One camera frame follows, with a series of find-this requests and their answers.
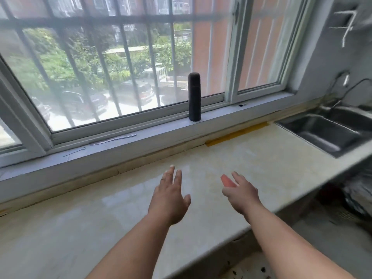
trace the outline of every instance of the pink sponge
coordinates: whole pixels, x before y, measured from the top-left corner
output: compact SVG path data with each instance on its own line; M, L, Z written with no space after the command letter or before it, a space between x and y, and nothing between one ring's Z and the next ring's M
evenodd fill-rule
M225 187L237 187L237 185L230 178L228 178L225 174L221 176L221 181Z

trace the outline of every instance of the sink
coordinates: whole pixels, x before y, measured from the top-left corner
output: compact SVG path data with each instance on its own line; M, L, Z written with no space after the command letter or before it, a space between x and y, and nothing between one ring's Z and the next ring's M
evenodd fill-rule
M335 158L372 138L372 117L342 107L324 115L304 112L276 123Z

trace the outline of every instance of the black bottle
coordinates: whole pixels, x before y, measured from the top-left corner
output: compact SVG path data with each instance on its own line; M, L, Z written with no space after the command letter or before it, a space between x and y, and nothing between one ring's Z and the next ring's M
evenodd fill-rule
M202 118L202 99L200 87L200 74L189 74L189 119L199 121Z

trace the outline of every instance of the yellow tape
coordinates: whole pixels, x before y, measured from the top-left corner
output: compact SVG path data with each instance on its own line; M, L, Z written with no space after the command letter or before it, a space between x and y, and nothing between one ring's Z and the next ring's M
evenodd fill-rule
M224 142L224 141L227 141L227 140L231 140L235 137L247 134L249 132L256 131L256 130L261 129L261 128L263 128L265 126L268 126L268 125L269 124L267 122L262 122L262 123L259 123L259 124L256 124L256 125L252 125L252 126L249 126L247 128L244 128L242 130L235 131L233 133L227 134L225 136L222 136L222 137L219 137L219 138L216 138L216 139L213 139L213 140L208 140L208 141L205 142L205 145L207 145L207 147L210 147L210 146L216 145L218 143L221 143L221 142Z

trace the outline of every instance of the marble countertop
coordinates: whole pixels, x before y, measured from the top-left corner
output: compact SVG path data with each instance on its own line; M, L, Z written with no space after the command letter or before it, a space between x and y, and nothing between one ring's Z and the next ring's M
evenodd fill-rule
M169 276L249 229L221 193L232 170L275 212L372 153L372 141L334 159L277 125L205 145L116 175L0 218L1 278L83 279L147 212L170 164L191 194L184 219L170 228L153 278Z

